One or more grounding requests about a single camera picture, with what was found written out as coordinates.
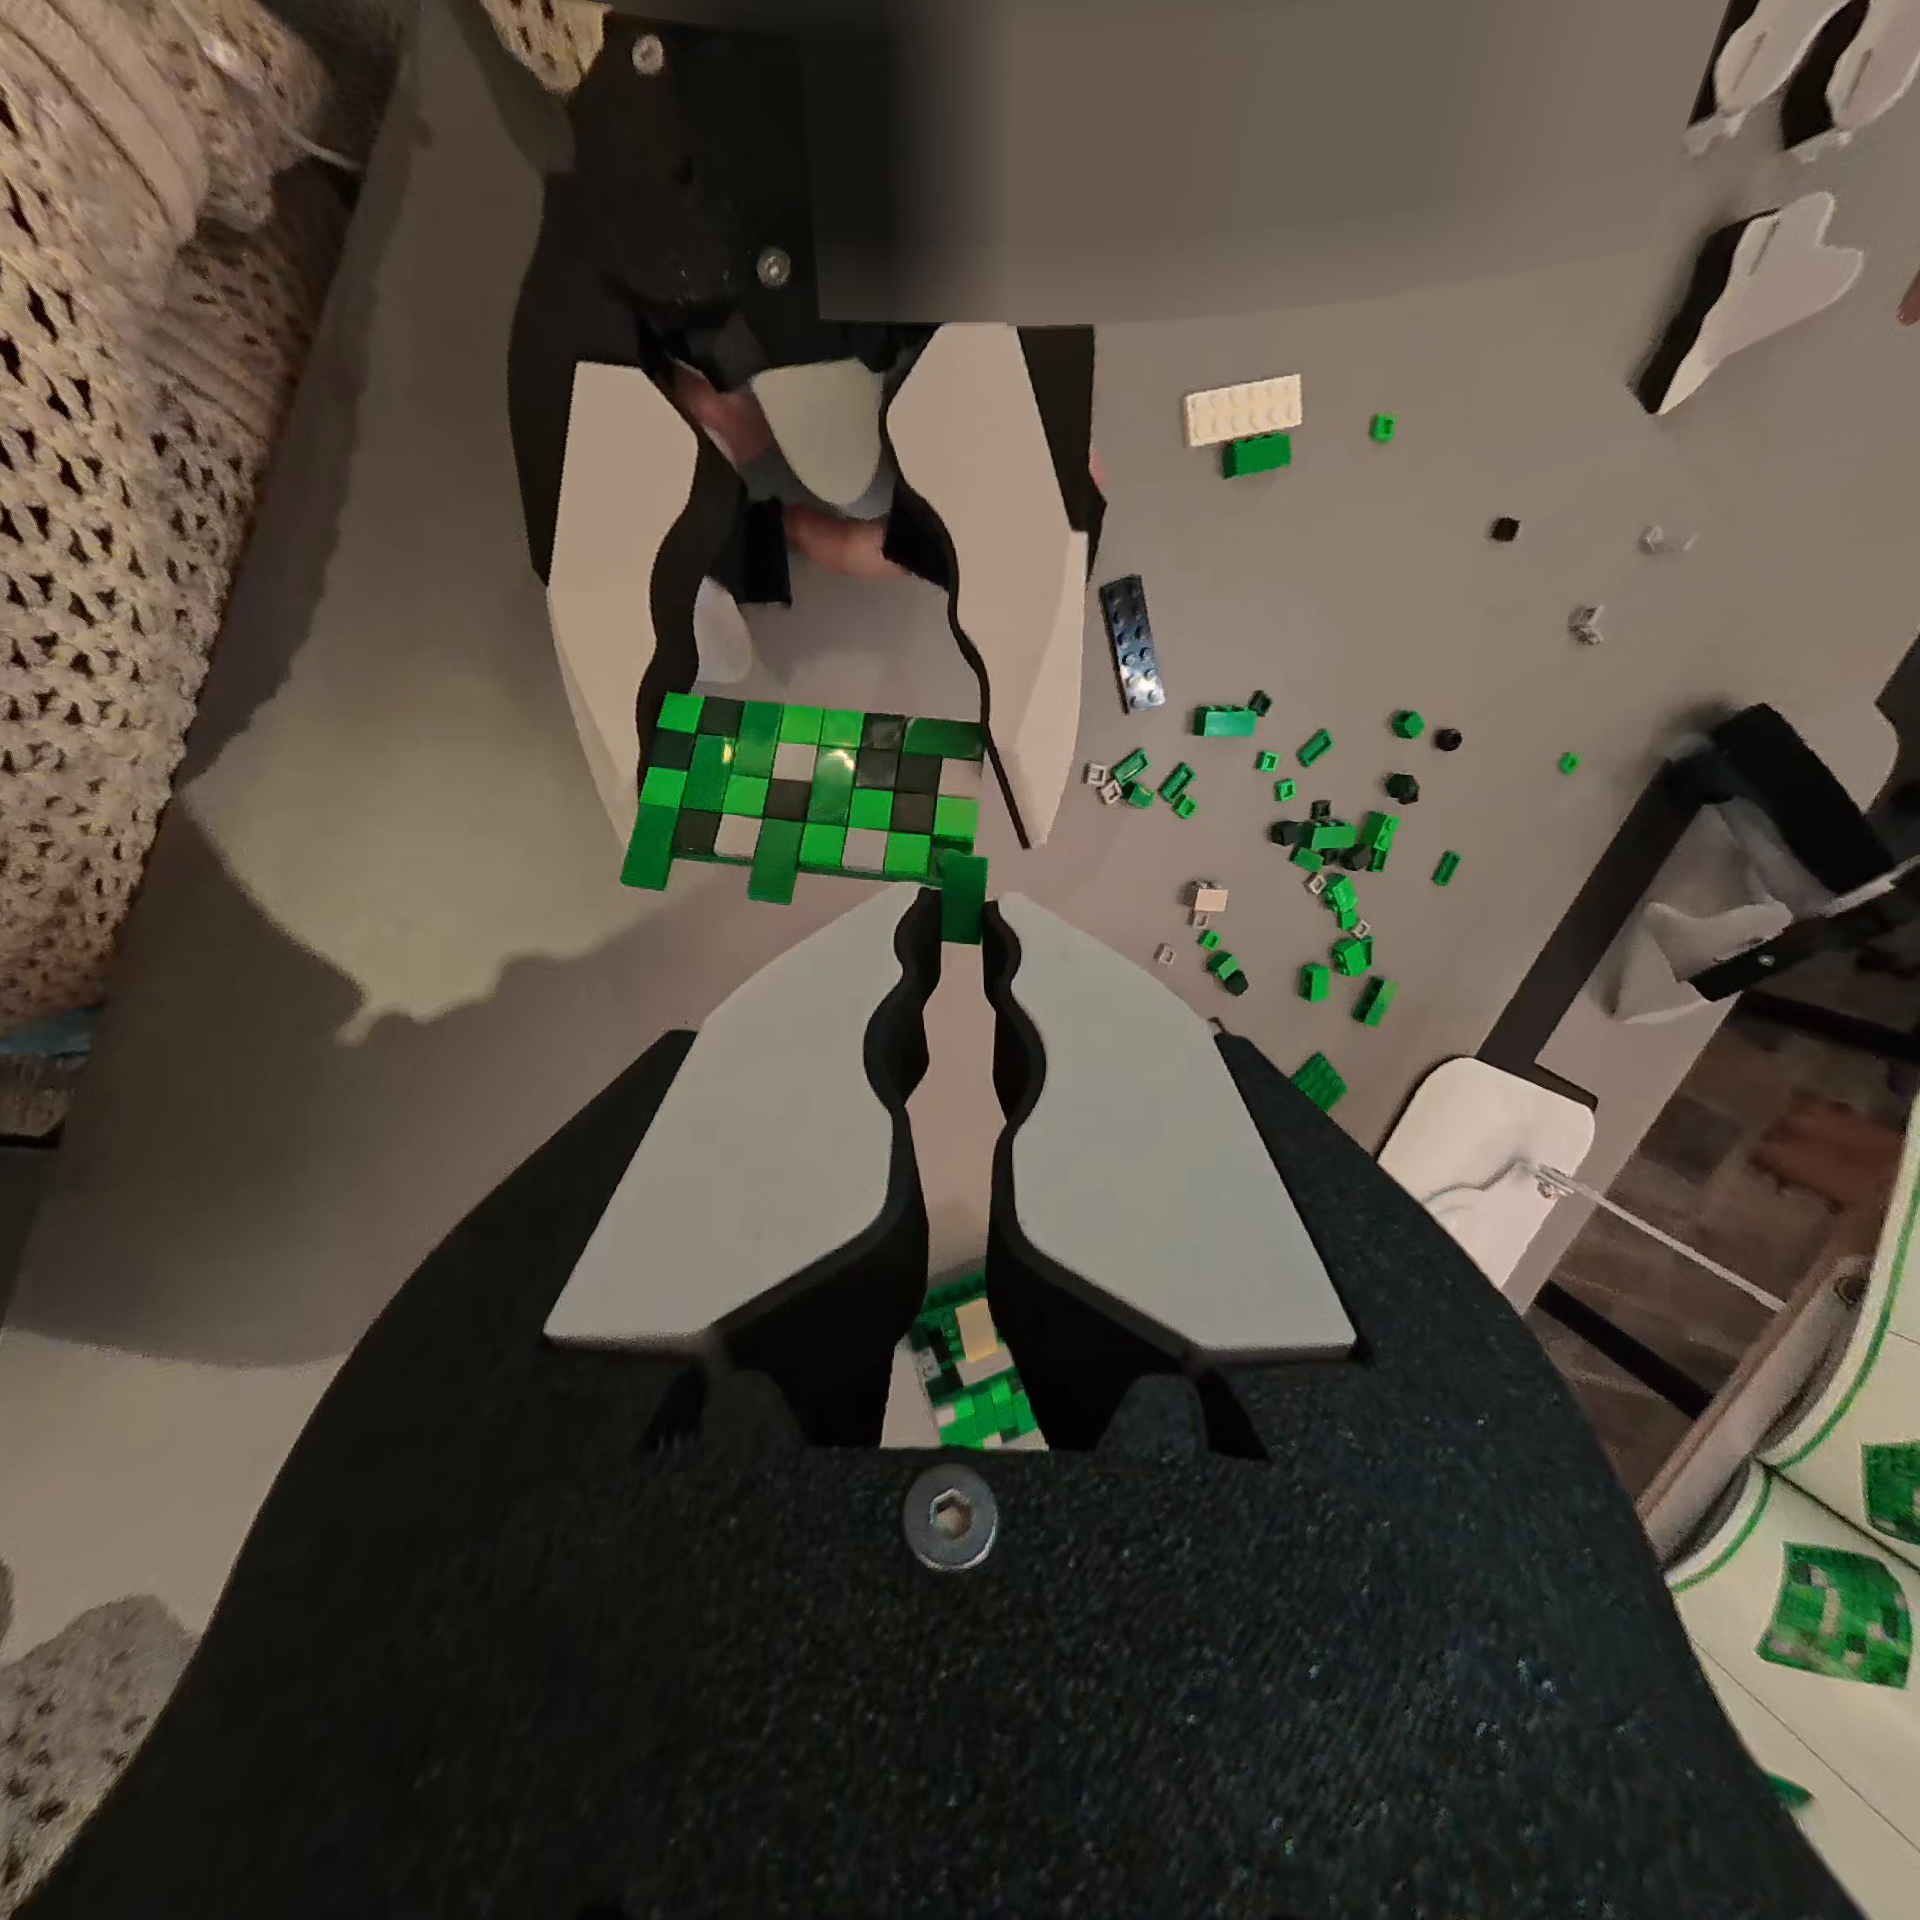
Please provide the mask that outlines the person's left forearm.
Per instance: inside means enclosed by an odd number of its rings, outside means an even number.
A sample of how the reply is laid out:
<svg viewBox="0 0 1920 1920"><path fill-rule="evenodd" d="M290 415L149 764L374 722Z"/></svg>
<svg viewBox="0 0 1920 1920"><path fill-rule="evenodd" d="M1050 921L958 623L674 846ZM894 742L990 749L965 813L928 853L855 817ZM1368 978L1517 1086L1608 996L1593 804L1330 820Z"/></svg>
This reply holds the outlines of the person's left forearm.
<svg viewBox="0 0 1920 1920"><path fill-rule="evenodd" d="M502 47L542 85L569 98L602 50L602 3L480 3Z"/></svg>

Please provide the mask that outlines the person's cream knit sweater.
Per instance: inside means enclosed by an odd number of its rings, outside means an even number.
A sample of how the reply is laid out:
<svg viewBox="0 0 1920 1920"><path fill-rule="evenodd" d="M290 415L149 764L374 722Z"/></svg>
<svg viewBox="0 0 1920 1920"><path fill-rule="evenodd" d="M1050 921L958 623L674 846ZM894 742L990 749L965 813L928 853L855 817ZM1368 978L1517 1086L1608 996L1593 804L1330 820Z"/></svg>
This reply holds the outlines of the person's cream knit sweater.
<svg viewBox="0 0 1920 1920"><path fill-rule="evenodd" d="M3 1137L88 1057L385 50L309 4L1 4Z"/></svg>

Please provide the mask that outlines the pile of loose lego pieces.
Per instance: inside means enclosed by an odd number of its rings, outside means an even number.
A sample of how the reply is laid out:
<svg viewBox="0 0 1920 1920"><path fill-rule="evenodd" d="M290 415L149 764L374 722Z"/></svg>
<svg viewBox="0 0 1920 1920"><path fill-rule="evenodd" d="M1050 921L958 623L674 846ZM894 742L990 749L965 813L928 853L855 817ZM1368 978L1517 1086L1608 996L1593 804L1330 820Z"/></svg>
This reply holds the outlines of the pile of loose lego pieces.
<svg viewBox="0 0 1920 1920"><path fill-rule="evenodd" d="M1273 709L1273 697L1254 689L1238 703L1199 703L1191 711L1191 737L1199 741L1243 741L1259 732ZM1418 741L1423 718L1413 709L1389 715L1387 730L1399 741ZM1279 807L1299 798L1299 779L1313 770L1334 748L1325 726L1306 734L1291 762L1275 749L1251 751L1251 770L1266 779L1266 793ZM1176 758L1163 775L1151 773L1143 749L1131 749L1113 762L1087 758L1078 773L1103 807L1151 809L1166 807L1176 820L1187 822L1198 813L1194 767ZM1306 798L1304 813L1278 817L1266 830L1267 846L1279 847L1309 901L1328 915L1328 958L1299 963L1294 972L1294 991L1304 1004L1325 1004L1339 983L1353 985L1351 1019L1368 1031L1384 1025L1400 996L1397 980L1375 972L1378 938L1361 911L1359 881L1381 876L1400 839L1403 809L1421 788L1413 775L1389 775L1382 793L1400 807L1366 809L1357 819L1334 811L1330 801ZM1229 909L1229 887L1213 881L1193 881L1186 890L1186 924L1191 943L1201 955L1201 969L1229 996L1249 989L1241 961L1219 942L1219 919Z"/></svg>

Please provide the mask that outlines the white rounded pad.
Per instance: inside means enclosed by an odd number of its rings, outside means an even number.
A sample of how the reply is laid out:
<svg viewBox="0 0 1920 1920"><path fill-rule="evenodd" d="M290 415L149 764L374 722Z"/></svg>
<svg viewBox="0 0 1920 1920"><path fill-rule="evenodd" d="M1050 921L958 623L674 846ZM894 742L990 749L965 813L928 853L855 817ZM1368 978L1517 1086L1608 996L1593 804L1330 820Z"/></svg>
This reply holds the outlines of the white rounded pad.
<svg viewBox="0 0 1920 1920"><path fill-rule="evenodd" d="M1520 1267L1593 1138L1584 1094L1453 1058L1410 1092L1375 1162L1510 1305L1527 1307L1535 1285Z"/></svg>

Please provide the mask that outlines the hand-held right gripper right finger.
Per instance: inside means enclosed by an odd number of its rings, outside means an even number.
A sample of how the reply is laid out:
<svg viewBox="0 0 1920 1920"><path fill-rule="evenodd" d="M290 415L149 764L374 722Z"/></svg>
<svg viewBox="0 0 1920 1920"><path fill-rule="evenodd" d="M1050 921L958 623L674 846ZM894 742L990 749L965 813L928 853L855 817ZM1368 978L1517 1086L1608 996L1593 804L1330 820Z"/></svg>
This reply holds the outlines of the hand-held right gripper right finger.
<svg viewBox="0 0 1920 1920"><path fill-rule="evenodd" d="M1040 1429L1093 1452L1168 1381L1213 1453L1261 1453L1241 1369L1347 1359L1353 1322L1217 1033L1027 897L983 919L994 1009L986 1290Z"/></svg>

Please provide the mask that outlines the loose grey gripper finger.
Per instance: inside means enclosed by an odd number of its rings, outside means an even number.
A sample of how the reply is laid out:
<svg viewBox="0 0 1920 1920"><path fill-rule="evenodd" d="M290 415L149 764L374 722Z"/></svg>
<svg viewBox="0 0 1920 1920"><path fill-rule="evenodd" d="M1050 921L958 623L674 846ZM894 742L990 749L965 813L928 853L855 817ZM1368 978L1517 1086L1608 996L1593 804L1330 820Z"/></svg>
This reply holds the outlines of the loose grey gripper finger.
<svg viewBox="0 0 1920 1920"><path fill-rule="evenodd" d="M1915 3L1842 4L1782 92L1782 151L1813 159L1842 148L1902 100L1915 74Z"/></svg>
<svg viewBox="0 0 1920 1920"><path fill-rule="evenodd" d="M1728 3L1681 132L1697 157L1775 97L1847 3Z"/></svg>
<svg viewBox="0 0 1920 1920"><path fill-rule="evenodd" d="M1665 415L1730 357L1854 291L1864 254L1829 239L1834 211L1834 194L1815 189L1701 243L1677 306L1632 385L1646 415Z"/></svg>

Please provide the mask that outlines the green lego frame structure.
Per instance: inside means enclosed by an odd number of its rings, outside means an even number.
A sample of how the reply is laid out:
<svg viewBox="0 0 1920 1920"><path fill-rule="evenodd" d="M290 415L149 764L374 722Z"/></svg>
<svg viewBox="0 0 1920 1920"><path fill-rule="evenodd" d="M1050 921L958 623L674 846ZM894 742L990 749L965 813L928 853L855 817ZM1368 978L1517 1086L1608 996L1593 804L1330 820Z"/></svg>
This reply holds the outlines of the green lego frame structure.
<svg viewBox="0 0 1920 1920"><path fill-rule="evenodd" d="M983 1268L933 1287L904 1343L944 1447L1043 1447L1016 1357L992 1316Z"/></svg>

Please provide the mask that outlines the green mosaic lego panel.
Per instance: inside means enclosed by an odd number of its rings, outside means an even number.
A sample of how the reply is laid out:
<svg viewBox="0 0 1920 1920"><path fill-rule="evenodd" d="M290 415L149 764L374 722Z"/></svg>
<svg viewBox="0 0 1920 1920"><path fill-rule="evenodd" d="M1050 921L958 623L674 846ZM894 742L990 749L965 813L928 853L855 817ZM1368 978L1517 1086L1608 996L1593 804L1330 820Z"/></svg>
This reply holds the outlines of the green mosaic lego panel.
<svg viewBox="0 0 1920 1920"><path fill-rule="evenodd" d="M976 861L984 775L986 734L965 718L670 690L619 881L658 893L677 866L728 866L765 906L805 876L937 887Z"/></svg>

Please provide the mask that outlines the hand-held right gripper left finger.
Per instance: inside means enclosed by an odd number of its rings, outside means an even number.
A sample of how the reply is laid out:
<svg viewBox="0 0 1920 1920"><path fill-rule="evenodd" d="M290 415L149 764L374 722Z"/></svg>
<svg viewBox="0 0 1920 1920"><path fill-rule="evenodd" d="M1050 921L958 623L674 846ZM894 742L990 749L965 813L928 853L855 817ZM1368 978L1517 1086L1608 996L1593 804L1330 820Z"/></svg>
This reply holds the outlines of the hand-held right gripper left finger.
<svg viewBox="0 0 1920 1920"><path fill-rule="evenodd" d="M944 906L887 885L693 1035L544 1338L758 1373L805 1438L873 1449L928 1283L906 1099L928 1067Z"/></svg>

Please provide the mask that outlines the black lego plate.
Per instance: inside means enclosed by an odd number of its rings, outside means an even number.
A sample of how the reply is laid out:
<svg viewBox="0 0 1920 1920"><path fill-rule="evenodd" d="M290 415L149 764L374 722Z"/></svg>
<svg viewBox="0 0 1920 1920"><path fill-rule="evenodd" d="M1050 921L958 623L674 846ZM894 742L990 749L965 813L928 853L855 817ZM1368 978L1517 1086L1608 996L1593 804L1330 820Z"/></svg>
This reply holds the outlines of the black lego plate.
<svg viewBox="0 0 1920 1920"><path fill-rule="evenodd" d="M1141 573L1123 573L1096 590L1101 627L1107 636L1120 706L1150 714L1166 703L1159 645L1150 623Z"/></svg>

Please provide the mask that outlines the white lego plate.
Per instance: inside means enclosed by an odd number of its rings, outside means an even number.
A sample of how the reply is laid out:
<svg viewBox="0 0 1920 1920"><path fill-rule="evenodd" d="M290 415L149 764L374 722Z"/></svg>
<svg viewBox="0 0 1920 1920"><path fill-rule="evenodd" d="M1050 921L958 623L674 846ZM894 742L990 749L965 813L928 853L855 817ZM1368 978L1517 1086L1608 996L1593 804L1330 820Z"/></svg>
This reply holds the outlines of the white lego plate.
<svg viewBox="0 0 1920 1920"><path fill-rule="evenodd" d="M1223 388L1191 390L1181 402L1184 444L1211 447L1294 431L1304 419L1299 374L1270 374Z"/></svg>

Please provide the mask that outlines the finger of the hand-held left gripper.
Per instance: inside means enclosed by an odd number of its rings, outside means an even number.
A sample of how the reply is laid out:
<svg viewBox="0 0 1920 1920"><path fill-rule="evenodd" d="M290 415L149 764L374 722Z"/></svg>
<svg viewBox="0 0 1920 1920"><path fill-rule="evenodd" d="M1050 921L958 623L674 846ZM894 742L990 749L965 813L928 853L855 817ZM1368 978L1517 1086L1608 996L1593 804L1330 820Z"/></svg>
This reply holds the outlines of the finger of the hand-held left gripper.
<svg viewBox="0 0 1920 1920"><path fill-rule="evenodd" d="M666 692L744 682L752 636L718 581L746 498L721 444L641 367L570 373L544 607L591 786L623 846Z"/></svg>
<svg viewBox="0 0 1920 1920"><path fill-rule="evenodd" d="M1016 327L937 327L883 431L903 497L941 542L1006 807L1024 847L1041 847L1080 714L1087 534L1072 526Z"/></svg>

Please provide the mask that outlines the white paper with green print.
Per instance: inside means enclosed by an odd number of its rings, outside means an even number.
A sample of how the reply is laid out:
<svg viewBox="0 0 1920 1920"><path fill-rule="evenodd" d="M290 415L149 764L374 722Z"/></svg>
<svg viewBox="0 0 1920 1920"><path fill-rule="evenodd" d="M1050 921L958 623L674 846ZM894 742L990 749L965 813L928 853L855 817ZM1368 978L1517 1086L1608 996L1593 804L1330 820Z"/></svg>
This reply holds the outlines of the white paper with green print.
<svg viewBox="0 0 1920 1920"><path fill-rule="evenodd" d="M1697 1658L1753 1689L1887 1722L1917 1676L1917 1126L1855 1326L1665 1583Z"/></svg>

